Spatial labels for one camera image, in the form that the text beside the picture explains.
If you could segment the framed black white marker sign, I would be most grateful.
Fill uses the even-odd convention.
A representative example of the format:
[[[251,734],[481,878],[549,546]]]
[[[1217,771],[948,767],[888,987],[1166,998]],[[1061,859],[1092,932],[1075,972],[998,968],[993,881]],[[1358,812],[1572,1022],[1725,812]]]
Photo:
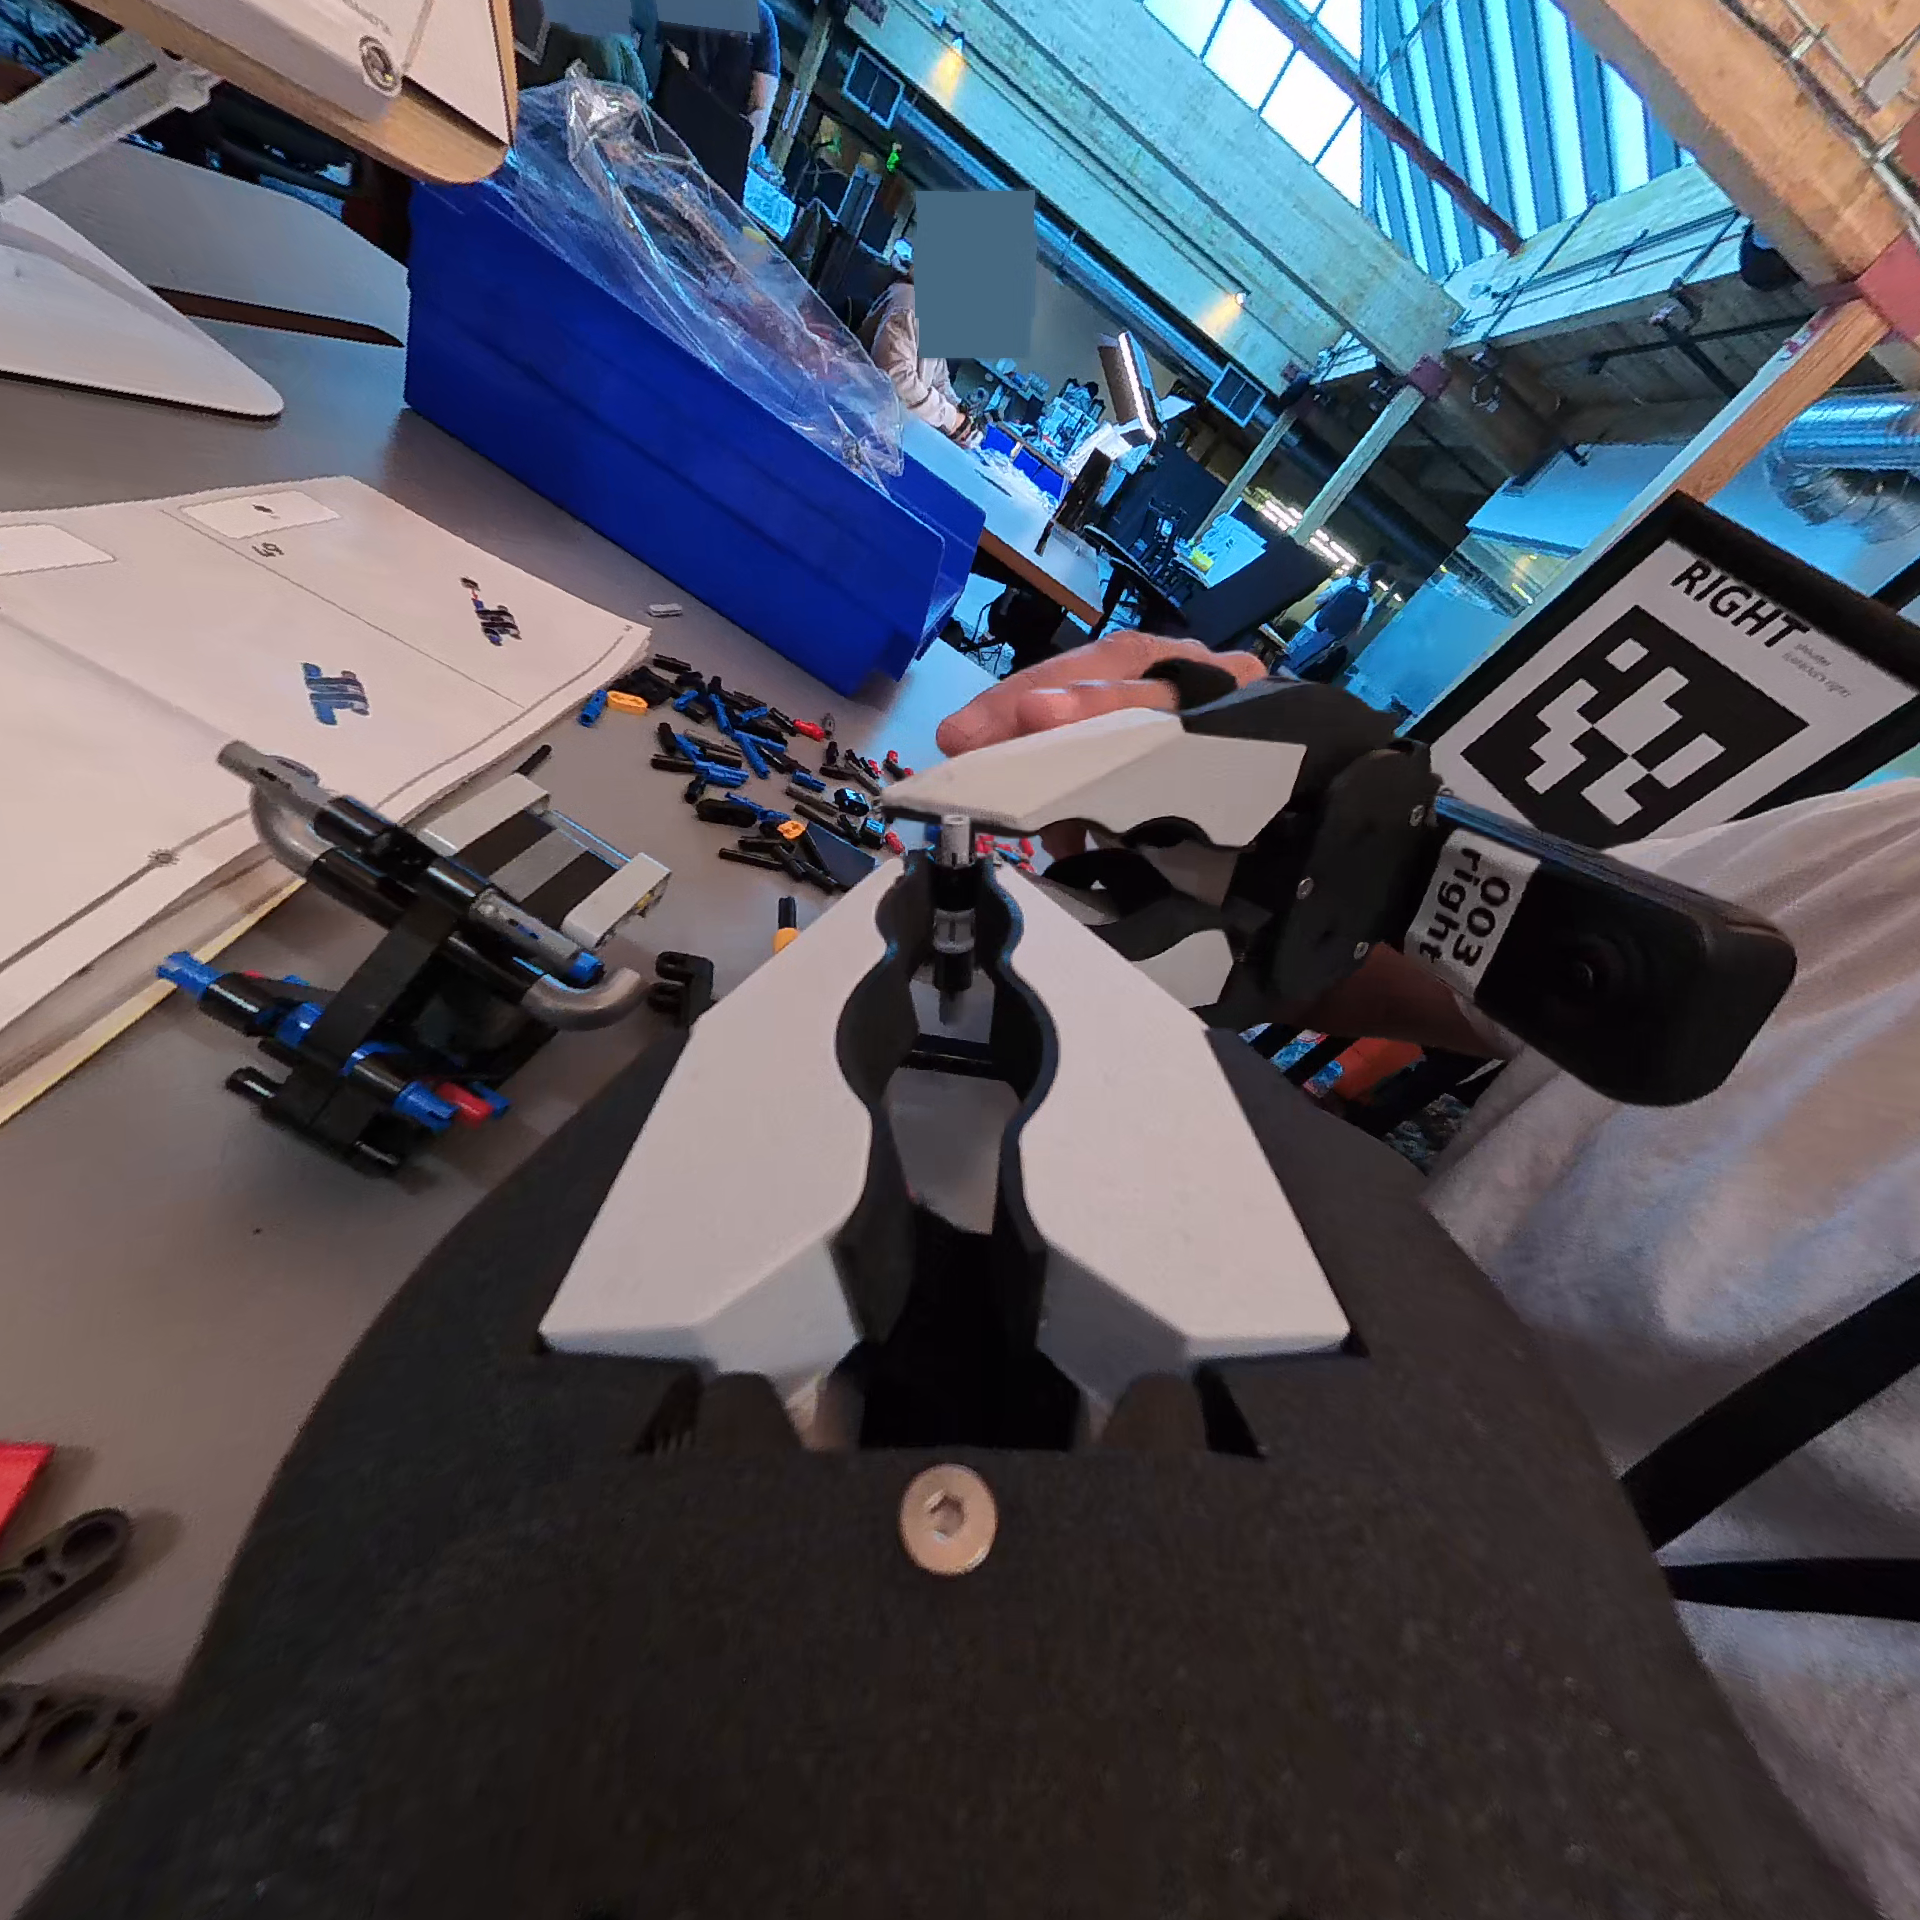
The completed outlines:
[[[1458,801],[1586,848],[1842,792],[1915,747],[1917,635],[1669,495],[1409,734]]]

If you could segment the white lego instruction booklet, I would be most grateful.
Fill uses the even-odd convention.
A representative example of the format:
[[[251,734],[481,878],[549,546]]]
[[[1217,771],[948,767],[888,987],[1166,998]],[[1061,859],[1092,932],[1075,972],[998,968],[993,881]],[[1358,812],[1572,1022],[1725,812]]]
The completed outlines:
[[[342,476],[10,513],[3,546],[4,1119],[293,891],[224,747],[411,824],[654,650]]]

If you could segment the pile of loose lego pieces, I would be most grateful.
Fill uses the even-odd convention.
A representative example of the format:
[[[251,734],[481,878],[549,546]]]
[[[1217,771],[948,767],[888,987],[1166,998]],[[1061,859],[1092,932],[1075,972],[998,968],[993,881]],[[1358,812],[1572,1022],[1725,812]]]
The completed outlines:
[[[888,795],[941,754],[937,727],[993,686],[936,641],[860,696],[780,667],[648,664],[563,707],[545,771],[617,848],[660,859],[680,895],[708,881],[826,906],[916,852],[931,831]]]

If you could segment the clear plastic bag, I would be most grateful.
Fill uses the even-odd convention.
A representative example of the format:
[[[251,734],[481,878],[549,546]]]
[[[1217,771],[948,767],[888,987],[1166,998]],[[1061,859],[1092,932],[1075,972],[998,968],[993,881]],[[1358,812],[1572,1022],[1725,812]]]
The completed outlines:
[[[509,220],[844,467],[906,467],[902,406],[801,271],[632,88],[574,64],[518,96]]]

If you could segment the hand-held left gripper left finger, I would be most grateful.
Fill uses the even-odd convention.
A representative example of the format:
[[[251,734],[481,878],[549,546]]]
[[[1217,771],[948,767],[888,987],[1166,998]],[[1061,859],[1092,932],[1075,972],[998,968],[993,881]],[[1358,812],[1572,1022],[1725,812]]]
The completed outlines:
[[[897,960],[881,912],[926,859],[829,906],[685,1034],[540,1337],[553,1354],[683,1362],[768,1386],[808,1449],[852,1418],[827,1378],[883,1345],[916,1282],[920,1220],[883,1094],[920,1035],[909,982],[842,1056],[861,983]]]

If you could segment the blue plastic storage bin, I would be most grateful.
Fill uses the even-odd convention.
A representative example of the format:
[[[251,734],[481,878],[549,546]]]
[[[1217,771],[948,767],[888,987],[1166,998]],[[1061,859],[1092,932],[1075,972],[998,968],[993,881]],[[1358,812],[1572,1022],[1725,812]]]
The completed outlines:
[[[404,398],[531,491],[837,692],[899,681],[985,530],[902,455],[870,482],[515,226],[499,193],[420,186]]]

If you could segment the grey background table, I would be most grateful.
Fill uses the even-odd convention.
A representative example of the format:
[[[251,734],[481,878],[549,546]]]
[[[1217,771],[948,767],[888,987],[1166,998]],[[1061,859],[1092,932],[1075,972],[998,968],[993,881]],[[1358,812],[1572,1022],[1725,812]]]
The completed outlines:
[[[926,422],[906,416],[900,450],[909,467],[940,478],[982,513],[977,551],[1010,569],[1083,630],[1101,616],[1105,571],[1090,539],[1056,530],[1049,498],[1005,462],[961,448]]]

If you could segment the person's right hand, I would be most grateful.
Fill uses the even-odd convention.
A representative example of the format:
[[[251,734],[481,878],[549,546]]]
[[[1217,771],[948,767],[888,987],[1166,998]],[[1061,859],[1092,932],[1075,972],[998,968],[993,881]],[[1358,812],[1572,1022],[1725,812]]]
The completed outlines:
[[[941,758],[955,759],[1016,736],[1070,727],[1129,708],[1176,712],[1172,680],[1154,678],[1166,664],[1194,665],[1232,689],[1266,681],[1257,657],[1213,655],[1197,641],[1115,632],[1053,659],[1018,670],[955,708],[936,731]]]

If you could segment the black office chair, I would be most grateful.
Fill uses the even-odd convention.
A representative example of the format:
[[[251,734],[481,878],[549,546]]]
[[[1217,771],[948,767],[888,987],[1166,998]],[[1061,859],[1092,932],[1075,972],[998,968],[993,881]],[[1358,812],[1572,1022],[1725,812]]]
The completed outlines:
[[[1187,450],[1161,447],[1118,482],[1080,537],[1101,564],[1092,635],[1131,625],[1146,633],[1181,633],[1197,574],[1184,550],[1217,505],[1219,480]]]

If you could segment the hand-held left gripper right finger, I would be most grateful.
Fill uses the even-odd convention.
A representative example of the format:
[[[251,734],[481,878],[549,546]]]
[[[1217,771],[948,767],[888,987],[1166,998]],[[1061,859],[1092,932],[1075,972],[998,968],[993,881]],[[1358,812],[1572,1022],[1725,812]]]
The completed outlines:
[[[1005,1196],[1040,1257],[1016,1327],[1092,1419],[1150,1376],[1340,1354],[1352,1320],[1217,1034],[1016,870],[981,926],[1005,940],[988,968]]]

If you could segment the silver ventilation duct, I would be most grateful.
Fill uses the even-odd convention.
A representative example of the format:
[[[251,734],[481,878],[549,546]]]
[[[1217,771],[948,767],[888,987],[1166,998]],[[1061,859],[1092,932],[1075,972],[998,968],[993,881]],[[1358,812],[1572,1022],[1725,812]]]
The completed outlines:
[[[1766,480],[1811,524],[1884,544],[1917,528],[1917,395],[1840,392],[1766,448]]]

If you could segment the large black grey lego chassis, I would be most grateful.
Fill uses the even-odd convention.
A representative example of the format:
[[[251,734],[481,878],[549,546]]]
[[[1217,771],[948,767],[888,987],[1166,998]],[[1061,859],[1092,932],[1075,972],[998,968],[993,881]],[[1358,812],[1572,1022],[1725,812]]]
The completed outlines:
[[[301,764],[221,747],[251,824],[296,878],[377,930],[336,991],[171,954],[161,982],[278,1067],[227,1089],[332,1160],[393,1178],[454,1130],[509,1110],[507,1082],[560,1034],[634,1016],[654,982],[608,960],[669,870],[558,812],[533,771],[493,780],[435,824],[404,826],[329,792]]]

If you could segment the short black lego beam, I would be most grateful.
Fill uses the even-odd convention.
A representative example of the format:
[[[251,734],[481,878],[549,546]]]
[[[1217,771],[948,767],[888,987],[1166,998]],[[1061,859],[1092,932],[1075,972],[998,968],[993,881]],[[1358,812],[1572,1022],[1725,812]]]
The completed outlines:
[[[957,1031],[977,985],[978,897],[981,866],[974,828],[965,815],[946,815],[929,852],[929,978],[946,1034]]]

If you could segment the blue yellow lego subassembly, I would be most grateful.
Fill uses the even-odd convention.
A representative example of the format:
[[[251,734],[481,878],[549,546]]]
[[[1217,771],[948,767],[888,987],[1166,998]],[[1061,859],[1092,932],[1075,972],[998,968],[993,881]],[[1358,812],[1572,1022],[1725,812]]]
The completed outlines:
[[[782,897],[768,954],[782,954],[801,938],[801,902]],[[708,956],[694,951],[660,951],[656,977],[643,998],[643,1008],[666,1027],[685,1031],[708,1014],[716,1000],[716,972]]]

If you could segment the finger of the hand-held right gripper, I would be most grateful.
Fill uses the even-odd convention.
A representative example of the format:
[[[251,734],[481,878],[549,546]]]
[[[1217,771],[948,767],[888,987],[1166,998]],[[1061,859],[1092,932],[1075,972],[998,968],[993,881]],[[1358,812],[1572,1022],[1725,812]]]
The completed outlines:
[[[1285,810],[1306,759],[1300,744],[1201,734],[1181,714],[1128,708],[936,764],[899,783],[883,810],[1021,836],[1081,824],[1246,848]]]
[[[1208,842],[1124,847],[1085,836],[1053,858],[1042,891],[1190,1011],[1219,1007],[1244,928],[1227,908],[1242,852]]]

